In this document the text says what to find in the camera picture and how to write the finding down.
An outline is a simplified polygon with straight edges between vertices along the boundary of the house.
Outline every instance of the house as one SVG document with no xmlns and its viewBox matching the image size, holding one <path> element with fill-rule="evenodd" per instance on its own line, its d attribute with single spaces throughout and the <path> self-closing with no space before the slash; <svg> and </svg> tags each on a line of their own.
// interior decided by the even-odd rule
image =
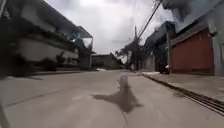
<svg viewBox="0 0 224 128">
<path fill-rule="evenodd" d="M 90 59 L 92 49 L 88 49 L 82 40 L 92 36 L 45 1 L 8 0 L 3 13 L 1 25 L 6 28 L 2 29 L 0 39 L 5 44 L 14 43 L 16 54 L 30 62 L 47 58 L 57 63 L 61 56 L 63 64 L 90 68 L 91 62 L 84 61 L 83 64 L 83 60 L 85 57 Z"/>
<path fill-rule="evenodd" d="M 152 33 L 142 46 L 142 69 L 147 71 L 160 71 L 169 63 L 168 38 L 175 36 L 175 28 L 172 22 L 164 22 Z"/>
<path fill-rule="evenodd" d="M 172 11 L 171 70 L 224 76 L 224 1 L 164 0 Z"/>
<path fill-rule="evenodd" d="M 112 53 L 93 55 L 93 67 L 106 69 L 121 69 L 121 60 L 117 59 Z"/>
</svg>

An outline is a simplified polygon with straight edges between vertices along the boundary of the street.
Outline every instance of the street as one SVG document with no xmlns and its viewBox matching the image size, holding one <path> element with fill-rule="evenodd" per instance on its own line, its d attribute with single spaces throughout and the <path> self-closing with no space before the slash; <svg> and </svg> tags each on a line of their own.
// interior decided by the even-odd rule
<svg viewBox="0 0 224 128">
<path fill-rule="evenodd" d="M 128 71 L 7 78 L 11 128 L 223 128 L 224 117 Z"/>
</svg>

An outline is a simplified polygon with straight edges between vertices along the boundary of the curb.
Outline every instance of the curb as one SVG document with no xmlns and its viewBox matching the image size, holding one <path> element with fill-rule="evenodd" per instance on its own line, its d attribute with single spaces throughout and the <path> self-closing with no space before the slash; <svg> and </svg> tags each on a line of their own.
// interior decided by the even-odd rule
<svg viewBox="0 0 224 128">
<path fill-rule="evenodd" d="M 224 102 L 207 97 L 202 94 L 197 94 L 195 92 L 192 92 L 192 91 L 180 88 L 180 87 L 173 86 L 172 84 L 170 84 L 168 82 L 164 82 L 164 81 L 155 79 L 155 78 L 145 75 L 143 73 L 140 73 L 140 74 L 150 80 L 153 80 L 159 84 L 162 84 L 165 87 L 168 87 L 172 90 L 178 91 L 178 92 L 182 93 L 183 95 L 185 95 L 185 97 L 189 98 L 190 100 L 197 102 L 197 103 L 224 116 Z"/>
</svg>

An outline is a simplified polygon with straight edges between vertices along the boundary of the power line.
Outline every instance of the power line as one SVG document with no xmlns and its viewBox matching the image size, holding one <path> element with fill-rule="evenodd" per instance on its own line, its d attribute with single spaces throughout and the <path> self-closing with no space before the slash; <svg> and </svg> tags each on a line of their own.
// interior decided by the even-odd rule
<svg viewBox="0 0 224 128">
<path fill-rule="evenodd" d="M 146 22 L 147 22 L 148 19 L 151 17 L 151 15 L 152 15 L 152 13 L 150 13 L 150 14 L 147 16 L 147 18 L 145 18 L 145 20 L 143 21 L 144 23 L 143 23 L 141 29 L 139 29 L 139 33 L 138 33 L 138 35 L 140 34 L 140 32 L 141 32 L 141 31 L 143 30 L 143 28 L 145 27 Z"/>
<path fill-rule="evenodd" d="M 146 22 L 145 26 L 143 27 L 143 29 L 139 32 L 138 34 L 138 38 L 141 38 L 142 34 L 145 32 L 146 28 L 148 27 L 150 21 L 152 20 L 153 16 L 155 15 L 156 11 L 158 10 L 159 6 L 162 4 L 163 0 L 159 0 L 159 3 L 156 5 L 156 7 L 154 8 L 151 16 L 149 17 L 148 21 Z"/>
</svg>

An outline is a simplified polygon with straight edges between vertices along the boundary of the balcony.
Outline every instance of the balcony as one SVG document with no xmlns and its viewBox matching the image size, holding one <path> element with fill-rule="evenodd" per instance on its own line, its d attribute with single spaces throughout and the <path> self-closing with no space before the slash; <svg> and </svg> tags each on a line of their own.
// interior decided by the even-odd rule
<svg viewBox="0 0 224 128">
<path fill-rule="evenodd" d="M 164 0 L 164 9 L 175 9 L 185 6 L 190 0 Z"/>
</svg>

